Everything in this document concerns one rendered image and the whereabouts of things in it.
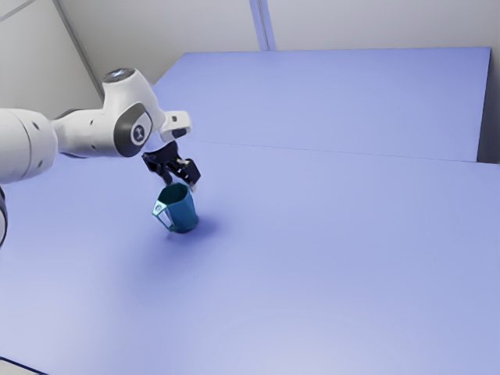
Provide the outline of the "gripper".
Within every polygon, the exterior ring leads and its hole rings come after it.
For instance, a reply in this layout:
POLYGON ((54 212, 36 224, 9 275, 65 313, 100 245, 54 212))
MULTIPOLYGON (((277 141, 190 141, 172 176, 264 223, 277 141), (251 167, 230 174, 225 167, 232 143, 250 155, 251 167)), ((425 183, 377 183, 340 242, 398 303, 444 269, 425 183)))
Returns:
POLYGON ((171 185, 173 178, 170 174, 177 174, 191 191, 196 191, 198 181, 201 178, 195 161, 193 159, 182 159, 178 153, 178 145, 175 141, 164 145, 153 152, 143 152, 142 160, 151 172, 160 175, 165 185, 171 185))

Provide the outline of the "teal faceted mug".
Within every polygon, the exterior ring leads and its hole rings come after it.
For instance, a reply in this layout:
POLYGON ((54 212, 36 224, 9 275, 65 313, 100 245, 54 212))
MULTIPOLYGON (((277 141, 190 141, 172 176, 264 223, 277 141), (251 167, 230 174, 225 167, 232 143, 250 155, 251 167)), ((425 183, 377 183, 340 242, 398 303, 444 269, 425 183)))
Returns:
POLYGON ((161 190, 152 215, 172 233, 187 233, 198 225, 191 191, 182 183, 171 184, 161 190))

